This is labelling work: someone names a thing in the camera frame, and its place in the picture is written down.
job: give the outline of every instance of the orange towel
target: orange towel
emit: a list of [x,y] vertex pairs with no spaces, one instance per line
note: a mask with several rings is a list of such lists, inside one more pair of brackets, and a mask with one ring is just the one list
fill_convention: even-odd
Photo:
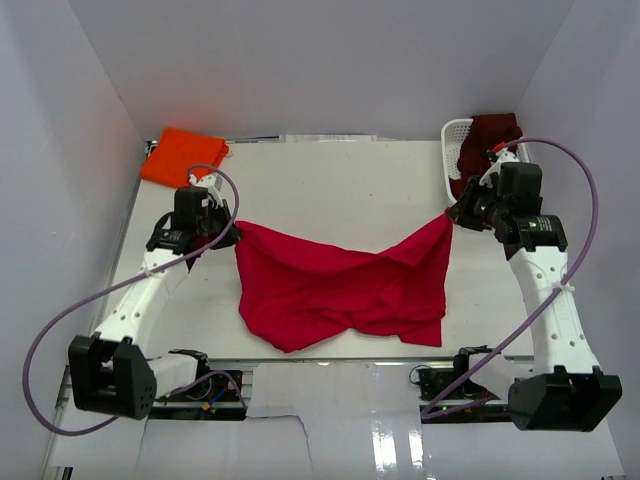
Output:
[[[140,177],[173,188],[184,187],[189,185],[187,168],[195,163],[219,167],[227,153],[229,147],[224,138],[167,128],[155,151],[140,169]],[[197,178],[208,173],[204,168],[193,171]]]

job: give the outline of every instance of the white tabletop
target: white tabletop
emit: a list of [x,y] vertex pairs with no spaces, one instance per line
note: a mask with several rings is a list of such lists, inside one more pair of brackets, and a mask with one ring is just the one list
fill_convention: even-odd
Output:
[[[240,191],[238,219],[316,242],[381,251],[447,206],[440,142],[263,143],[232,150],[222,169]],[[230,190],[223,194],[231,203]],[[172,189],[141,182],[114,281],[136,273],[154,224],[172,209]],[[347,331],[284,354],[249,333],[238,314],[240,292],[233,249],[203,255],[157,321],[147,355],[188,348],[218,359],[450,356],[460,347],[496,345],[525,319],[517,282],[493,235],[457,227],[442,348]],[[107,311],[121,296],[111,296]],[[531,355],[530,335],[507,353]]]

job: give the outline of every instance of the cable tie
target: cable tie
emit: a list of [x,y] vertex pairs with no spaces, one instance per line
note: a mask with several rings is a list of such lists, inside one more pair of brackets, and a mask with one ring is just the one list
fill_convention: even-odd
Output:
[[555,290],[556,288],[559,288],[560,290],[562,290],[562,292],[573,293],[576,291],[576,287],[574,287],[573,285],[563,284],[562,282],[555,282],[551,284],[551,290]]

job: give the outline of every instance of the white wall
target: white wall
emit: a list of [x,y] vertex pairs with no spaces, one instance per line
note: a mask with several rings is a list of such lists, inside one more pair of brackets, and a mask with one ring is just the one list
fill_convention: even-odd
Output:
[[[0,477],[39,475],[48,433],[20,388],[47,320],[100,288],[143,143],[64,0],[0,2]],[[49,418],[76,332],[67,318],[36,356],[33,391]]]
[[513,111],[573,0],[69,0],[142,135],[436,139]]
[[[622,401],[609,418],[629,478],[640,478],[640,2],[575,2],[517,113],[530,136],[574,147],[596,176],[601,211],[576,298],[585,332],[605,373],[620,375]],[[573,252],[588,222],[585,180],[570,159],[534,148],[545,174],[547,212],[565,223]]]

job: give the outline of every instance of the wire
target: wire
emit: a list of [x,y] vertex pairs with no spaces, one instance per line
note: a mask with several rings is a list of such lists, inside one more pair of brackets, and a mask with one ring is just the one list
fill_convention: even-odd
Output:
[[213,404],[216,403],[220,399],[220,397],[225,393],[227,393],[226,389],[223,388],[222,390],[220,390],[220,392],[218,392],[218,395],[216,395],[209,401],[209,406],[213,406]]
[[208,378],[213,377],[214,375],[223,375],[223,376],[227,377],[227,380],[229,380],[229,382],[231,383],[231,385],[233,386],[233,388],[234,388],[234,390],[236,392],[236,395],[238,396],[238,400],[242,404],[242,408],[244,408],[245,411],[246,411],[249,408],[249,406],[247,405],[247,402],[245,401],[245,399],[242,396],[242,394],[240,393],[240,388],[238,388],[238,384],[233,379],[233,377],[231,375],[229,375],[229,372],[225,372],[224,370],[211,370],[210,372],[205,373],[200,378],[196,378],[189,385],[185,385],[184,387],[176,388],[175,390],[173,390],[171,392],[171,395],[177,395],[178,393],[184,393],[187,390],[191,390],[196,385],[199,385],[200,383],[204,382]]
[[209,395],[209,392],[211,392],[212,389],[213,389],[213,382],[211,381],[211,379],[209,379],[209,386],[207,387],[207,390],[205,390],[205,392],[202,395],[200,395],[198,398],[193,398],[193,397],[187,395],[186,393],[185,393],[184,396],[187,397],[189,400],[193,400],[195,402],[195,401],[198,401],[198,400],[202,400],[204,397]]
[[[589,225],[589,233],[587,234],[587,239],[585,240],[584,245],[582,246],[582,250],[580,250],[578,257],[576,258],[576,261],[567,270],[567,273],[564,275],[564,277],[562,277],[562,280],[560,281],[560,285],[564,286],[569,282],[569,280],[571,280],[571,277],[573,277],[573,275],[576,273],[578,268],[580,268],[580,265],[582,265],[582,262],[584,261],[584,258],[587,256],[587,253],[591,248],[591,244],[593,243],[593,237],[596,234],[596,228],[598,226],[598,213],[599,213],[598,192],[596,190],[596,182],[593,178],[593,174],[589,170],[589,167],[584,162],[584,160],[582,160],[577,153],[565,147],[564,145],[558,142],[555,142],[553,140],[547,140],[545,138],[523,137],[523,138],[519,138],[518,140],[507,142],[504,145],[504,148],[510,148],[520,143],[543,143],[543,144],[551,145],[552,147],[556,147],[562,150],[564,153],[566,153],[576,161],[578,166],[582,169],[585,176],[587,177],[587,182],[589,183],[589,190],[591,191],[591,224]],[[442,392],[436,395],[434,399],[431,400],[431,402],[429,402],[429,404],[422,411],[422,414],[421,414],[422,419],[437,418],[439,416],[446,415],[447,414],[446,412],[448,412],[448,410],[433,412],[433,413],[429,413],[429,412],[438,404],[438,402],[446,398],[447,395],[449,395],[456,388],[458,388],[465,381],[467,381],[473,374],[475,374],[478,370],[484,367],[487,363],[491,361],[492,358],[499,355],[502,352],[502,350],[504,350],[507,346],[511,344],[511,342],[513,342],[516,338],[518,338],[527,328],[531,326],[531,324],[542,314],[542,312],[544,312],[544,310],[549,305],[551,305],[551,303],[553,303],[553,301],[558,297],[558,295],[560,295],[561,292],[562,292],[562,289],[560,287],[554,288],[551,291],[551,294],[546,298],[546,300],[544,300],[540,304],[540,306],[538,306],[538,308],[536,308],[531,313],[531,315],[529,315],[529,317],[527,317],[527,319],[524,322],[522,322],[522,325],[516,328],[511,335],[505,338],[495,349],[493,349],[482,360],[480,360],[473,367],[471,367],[464,375],[461,375],[460,377],[458,377],[447,388],[445,388],[444,390],[442,390]],[[469,403],[468,407],[466,408],[471,407],[474,403],[476,402]]]
[[415,372],[418,369],[422,369],[422,368],[428,368],[433,370],[433,367],[430,367],[429,365],[416,365],[415,367],[413,367],[411,369],[411,371],[409,372],[409,383],[412,383],[414,385],[420,385],[420,382],[414,382],[413,380],[411,380],[411,375],[413,375],[413,372]]
[[109,418],[108,420],[105,420],[102,423],[99,423],[97,425],[94,425],[92,427],[85,428],[85,429],[82,429],[82,430],[65,430],[65,429],[59,428],[56,425],[54,425],[53,423],[51,423],[49,420],[47,420],[44,417],[44,415],[42,415],[42,412],[40,412],[40,410],[38,410],[38,407],[35,404],[35,401],[33,399],[33,394],[31,392],[31,385],[29,384],[29,376],[30,376],[30,371],[31,371],[31,363],[33,362],[33,356],[36,353],[36,349],[40,345],[40,342],[42,342],[42,339],[44,338],[44,336],[49,332],[49,330],[51,330],[64,317],[66,317],[70,313],[78,310],[80,307],[84,307],[85,305],[87,305],[87,304],[89,304],[89,303],[91,303],[91,302],[93,302],[93,301],[95,301],[95,300],[97,300],[99,298],[102,298],[102,297],[104,297],[106,295],[109,295],[110,293],[115,292],[116,290],[120,290],[121,288],[128,287],[129,285],[134,284],[136,282],[139,282],[140,280],[144,280],[145,278],[147,278],[147,275],[149,273],[151,273],[151,274],[158,273],[158,272],[161,272],[162,270],[165,270],[167,268],[170,268],[170,267],[173,267],[175,265],[178,265],[179,263],[186,262],[188,260],[191,260],[192,258],[198,257],[199,255],[201,255],[202,253],[204,253],[205,251],[209,250],[211,247],[216,245],[218,242],[220,242],[224,238],[224,236],[227,234],[227,232],[231,229],[231,227],[233,226],[233,223],[236,220],[236,216],[238,215],[238,207],[240,205],[240,196],[238,194],[238,189],[236,188],[236,185],[233,183],[233,180],[231,180],[231,178],[226,173],[224,173],[222,170],[218,170],[217,168],[214,168],[211,165],[204,165],[204,164],[197,164],[197,165],[191,166],[187,170],[187,178],[188,178],[188,175],[191,173],[191,170],[193,170],[194,168],[208,168],[210,171],[218,173],[222,178],[224,178],[227,181],[227,183],[231,187],[231,190],[233,191],[233,197],[234,197],[233,213],[231,214],[231,218],[229,219],[229,222],[225,225],[225,227],[222,229],[220,234],[216,238],[211,240],[209,243],[203,245],[202,247],[200,247],[197,250],[194,250],[191,253],[188,253],[187,255],[184,255],[184,256],[182,256],[180,258],[177,258],[175,260],[167,262],[167,263],[165,263],[163,265],[160,265],[158,267],[152,268],[152,269],[148,270],[148,272],[143,272],[143,273],[135,275],[135,276],[133,276],[133,277],[127,279],[127,280],[123,280],[120,283],[117,283],[117,284],[112,285],[112,286],[110,286],[108,288],[105,288],[104,290],[101,290],[101,291],[99,291],[97,293],[89,295],[87,298],[85,298],[83,300],[80,300],[79,302],[74,303],[70,307],[67,307],[62,312],[60,312],[58,315],[56,315],[51,320],[49,320],[49,322],[36,335],[36,338],[33,340],[33,343],[29,347],[29,350],[27,351],[27,355],[26,355],[26,357],[24,359],[24,364],[22,366],[22,393],[24,394],[24,398],[25,398],[25,400],[27,402],[27,406],[29,407],[29,410],[31,410],[31,413],[33,414],[33,416],[36,418],[36,420],[38,422],[40,422],[40,424],[44,428],[46,428],[50,432],[53,432],[53,433],[55,433],[57,435],[66,436],[66,437],[79,437],[81,435],[86,435],[86,434],[89,434],[89,433],[93,433],[93,432],[95,432],[97,430],[100,430],[103,427],[106,427],[107,425],[110,425],[118,417],[111,417],[111,418]]

